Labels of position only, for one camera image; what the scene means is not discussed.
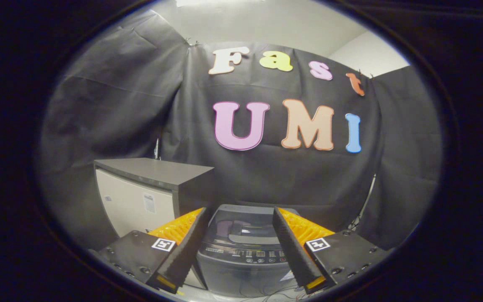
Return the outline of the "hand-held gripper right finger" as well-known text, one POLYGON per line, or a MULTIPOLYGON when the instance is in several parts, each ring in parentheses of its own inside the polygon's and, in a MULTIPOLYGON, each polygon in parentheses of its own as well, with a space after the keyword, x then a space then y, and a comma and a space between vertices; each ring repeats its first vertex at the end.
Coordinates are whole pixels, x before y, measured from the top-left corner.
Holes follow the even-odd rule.
POLYGON ((353 231, 333 232, 284 208, 274 208, 273 227, 298 286, 307 294, 354 281, 389 255, 353 231))

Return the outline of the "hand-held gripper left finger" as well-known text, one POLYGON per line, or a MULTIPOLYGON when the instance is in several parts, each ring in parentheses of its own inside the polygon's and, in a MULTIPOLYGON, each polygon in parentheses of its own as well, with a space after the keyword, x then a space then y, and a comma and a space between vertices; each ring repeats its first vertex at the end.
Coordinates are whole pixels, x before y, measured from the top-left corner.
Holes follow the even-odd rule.
POLYGON ((130 231, 92 255, 131 279, 176 294, 196 261, 208 222, 209 209, 199 208, 154 231, 130 231))

